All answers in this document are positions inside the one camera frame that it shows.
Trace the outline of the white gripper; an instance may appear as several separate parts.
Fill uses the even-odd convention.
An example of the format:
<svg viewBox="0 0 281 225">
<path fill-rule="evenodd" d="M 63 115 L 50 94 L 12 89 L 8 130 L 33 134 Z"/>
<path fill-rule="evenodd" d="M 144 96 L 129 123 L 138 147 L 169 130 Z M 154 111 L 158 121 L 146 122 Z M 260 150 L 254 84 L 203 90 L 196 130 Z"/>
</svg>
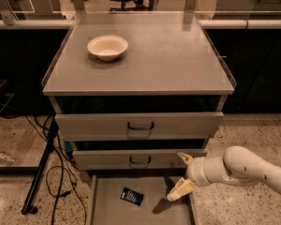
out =
<svg viewBox="0 0 281 225">
<path fill-rule="evenodd" d="M 174 188 L 167 195 L 167 199 L 170 202 L 177 201 L 184 195 L 191 193 L 194 190 L 195 185 L 198 187 L 206 187 L 211 185 L 205 173 L 206 157 L 192 158 L 190 155 L 183 152 L 178 152 L 177 156 L 187 166 L 186 175 L 190 180 L 184 178 L 179 179 Z"/>
</svg>

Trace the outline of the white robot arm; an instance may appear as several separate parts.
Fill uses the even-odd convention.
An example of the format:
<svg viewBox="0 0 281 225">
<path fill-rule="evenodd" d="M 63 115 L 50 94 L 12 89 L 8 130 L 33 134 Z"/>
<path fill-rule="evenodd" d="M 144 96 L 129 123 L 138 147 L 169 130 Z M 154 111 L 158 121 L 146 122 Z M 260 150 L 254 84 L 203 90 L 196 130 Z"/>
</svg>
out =
<svg viewBox="0 0 281 225">
<path fill-rule="evenodd" d="M 170 202 L 191 193 L 194 187 L 213 183 L 237 187 L 262 183 L 281 195 L 281 167 L 244 147 L 229 147 L 222 157 L 191 157 L 182 152 L 178 157 L 186 165 L 186 174 L 167 195 Z"/>
</svg>

